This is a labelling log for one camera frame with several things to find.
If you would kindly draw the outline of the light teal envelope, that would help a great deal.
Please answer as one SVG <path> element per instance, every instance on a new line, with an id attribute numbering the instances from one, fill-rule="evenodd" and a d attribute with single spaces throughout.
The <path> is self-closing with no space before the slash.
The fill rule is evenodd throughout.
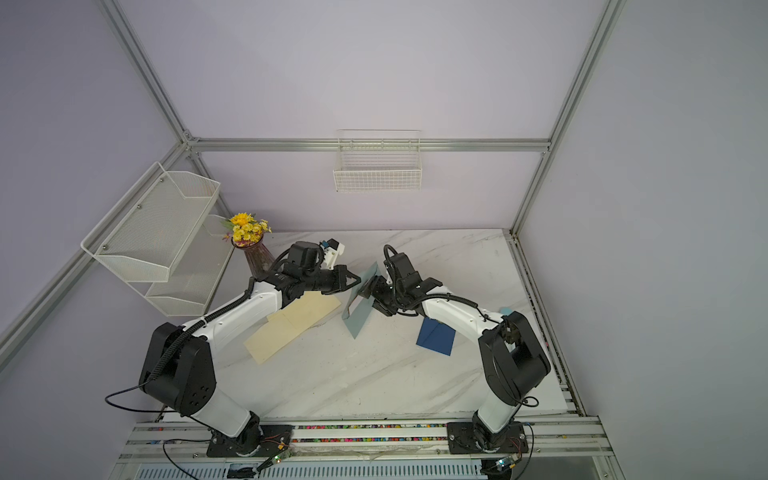
<path id="1" fill-rule="evenodd" d="M 374 298 L 370 290 L 378 274 L 378 263 L 374 262 L 363 274 L 361 283 L 352 289 L 342 311 L 342 321 L 353 339 L 359 336 L 373 311 Z"/>

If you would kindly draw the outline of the dark blue envelope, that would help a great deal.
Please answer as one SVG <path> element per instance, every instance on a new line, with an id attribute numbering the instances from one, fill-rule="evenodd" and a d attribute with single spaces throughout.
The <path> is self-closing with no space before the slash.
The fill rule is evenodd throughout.
<path id="1" fill-rule="evenodd" d="M 456 331 L 450 326 L 425 317 L 419 330 L 416 345 L 424 349 L 450 356 L 456 337 Z"/>

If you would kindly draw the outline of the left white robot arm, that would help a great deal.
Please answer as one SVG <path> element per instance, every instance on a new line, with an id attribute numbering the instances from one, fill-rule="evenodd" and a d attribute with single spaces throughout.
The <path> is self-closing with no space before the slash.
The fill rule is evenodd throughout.
<path id="1" fill-rule="evenodd" d="M 332 295 L 361 283 L 338 263 L 344 245 L 335 239 L 298 241 L 266 272 L 249 278 L 244 293 L 217 310 L 182 325 L 166 322 L 153 332 L 138 389 L 183 417 L 227 440 L 240 455 L 265 437 L 259 416 L 218 386 L 221 352 L 241 333 L 285 309 L 307 292 Z"/>

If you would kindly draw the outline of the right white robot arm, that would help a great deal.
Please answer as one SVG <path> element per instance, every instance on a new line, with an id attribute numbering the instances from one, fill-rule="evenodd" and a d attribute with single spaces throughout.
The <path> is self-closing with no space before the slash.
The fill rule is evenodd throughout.
<path id="1" fill-rule="evenodd" d="M 530 392 L 551 372 L 551 363 L 529 320 L 518 311 L 491 312 L 452 293 L 437 279 L 423 278 L 409 257 L 383 247 L 385 277 L 371 281 L 373 307 L 386 316 L 418 316 L 452 329 L 478 346 L 489 393 L 469 421 L 446 424 L 452 454 L 529 451 L 532 436 L 516 420 L 539 402 Z"/>

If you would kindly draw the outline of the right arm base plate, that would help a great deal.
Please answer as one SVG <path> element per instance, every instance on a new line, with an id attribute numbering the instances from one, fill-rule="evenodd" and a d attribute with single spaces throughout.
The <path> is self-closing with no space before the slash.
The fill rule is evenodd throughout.
<path id="1" fill-rule="evenodd" d="M 523 454 L 529 452 L 528 437 L 520 422 L 511 421 L 492 433 L 481 424 L 450 422 L 446 425 L 451 454 Z"/>

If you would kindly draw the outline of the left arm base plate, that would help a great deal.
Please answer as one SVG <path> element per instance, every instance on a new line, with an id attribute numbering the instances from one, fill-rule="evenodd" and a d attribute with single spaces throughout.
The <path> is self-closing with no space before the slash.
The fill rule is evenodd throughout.
<path id="1" fill-rule="evenodd" d="M 294 428 L 287 424 L 260 425 L 246 428 L 237 437 L 228 437 L 218 431 L 208 444 L 206 456 L 227 457 L 270 457 L 288 449 Z"/>

